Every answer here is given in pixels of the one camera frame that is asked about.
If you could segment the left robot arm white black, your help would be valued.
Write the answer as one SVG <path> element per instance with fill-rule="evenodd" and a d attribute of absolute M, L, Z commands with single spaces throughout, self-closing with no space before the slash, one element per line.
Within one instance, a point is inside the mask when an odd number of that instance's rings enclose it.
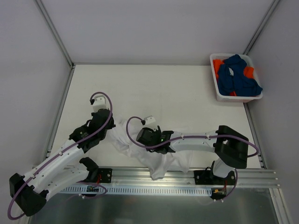
<path fill-rule="evenodd" d="M 55 194 L 74 183 L 99 186 L 104 174 L 84 155 L 114 127 L 111 108 L 92 112 L 92 118 L 76 128 L 56 153 L 26 174 L 12 175 L 8 218 L 16 220 L 36 214 Z"/>

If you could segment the white t shirt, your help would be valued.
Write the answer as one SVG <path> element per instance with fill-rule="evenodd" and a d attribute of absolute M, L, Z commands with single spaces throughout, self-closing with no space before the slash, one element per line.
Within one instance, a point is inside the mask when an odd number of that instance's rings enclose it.
<path fill-rule="evenodd" d="M 148 152 L 129 140 L 126 134 L 126 119 L 117 115 L 114 118 L 114 123 L 116 127 L 107 133 L 109 141 L 119 153 L 137 159 L 143 166 L 147 167 L 153 180 L 164 178 L 169 170 L 188 172 L 192 162 L 192 151 L 167 154 Z"/>

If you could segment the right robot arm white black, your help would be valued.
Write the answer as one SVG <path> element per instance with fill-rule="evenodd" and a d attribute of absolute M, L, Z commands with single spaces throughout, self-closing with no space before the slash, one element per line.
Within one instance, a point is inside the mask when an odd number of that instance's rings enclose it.
<path fill-rule="evenodd" d="M 212 163 L 209 179 L 213 184 L 221 184 L 233 169 L 245 169 L 248 160 L 248 138 L 228 126 L 204 133 L 181 133 L 153 130 L 144 127 L 138 133 L 137 143 L 146 150 L 167 154 L 182 151 L 203 151 L 215 153 L 218 159 Z"/>

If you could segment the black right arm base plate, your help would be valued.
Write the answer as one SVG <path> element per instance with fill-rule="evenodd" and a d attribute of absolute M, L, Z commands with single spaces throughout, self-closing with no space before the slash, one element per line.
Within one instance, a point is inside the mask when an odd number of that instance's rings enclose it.
<path fill-rule="evenodd" d="M 236 183 L 235 173 L 233 171 L 225 177 L 215 176 L 211 170 L 195 170 L 194 181 L 196 185 L 230 185 L 233 186 Z"/>

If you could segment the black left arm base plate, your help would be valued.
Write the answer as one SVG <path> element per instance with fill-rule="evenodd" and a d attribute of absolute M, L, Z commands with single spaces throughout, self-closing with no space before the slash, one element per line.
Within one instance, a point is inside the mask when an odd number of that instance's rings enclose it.
<path fill-rule="evenodd" d="M 111 168 L 98 168 L 93 181 L 95 183 L 111 183 L 112 172 L 113 170 Z"/>

